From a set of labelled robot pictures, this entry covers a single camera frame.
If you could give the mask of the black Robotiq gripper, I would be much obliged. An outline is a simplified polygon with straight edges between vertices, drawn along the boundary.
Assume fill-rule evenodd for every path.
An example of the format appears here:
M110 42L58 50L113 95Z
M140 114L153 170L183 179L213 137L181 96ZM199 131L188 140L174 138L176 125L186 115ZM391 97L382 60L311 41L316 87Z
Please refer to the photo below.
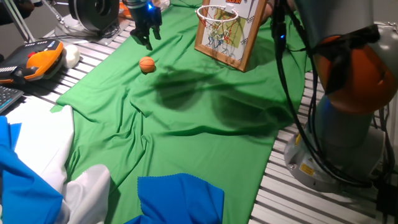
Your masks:
M126 7L136 25L136 28L130 31L131 37L137 44L152 51L149 33L145 31L152 28L155 39L161 39L162 16L160 7L157 7L152 1L126 1Z

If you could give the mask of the hand of seated person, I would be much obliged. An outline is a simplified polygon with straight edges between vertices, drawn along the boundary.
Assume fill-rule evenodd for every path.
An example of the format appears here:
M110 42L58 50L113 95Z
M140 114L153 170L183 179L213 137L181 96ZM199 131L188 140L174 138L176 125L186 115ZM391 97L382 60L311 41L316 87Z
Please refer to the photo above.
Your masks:
M262 23L267 22L268 18L271 17L274 9L275 0L267 0L266 7L262 15Z

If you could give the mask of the hand of black sleeved person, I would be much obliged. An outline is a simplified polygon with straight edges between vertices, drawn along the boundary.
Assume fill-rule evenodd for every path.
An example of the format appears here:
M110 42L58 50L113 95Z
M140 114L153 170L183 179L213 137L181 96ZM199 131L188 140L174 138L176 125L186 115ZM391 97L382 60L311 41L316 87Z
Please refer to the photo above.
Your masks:
M18 0L17 3L23 11L32 12L35 8L34 3L31 0Z

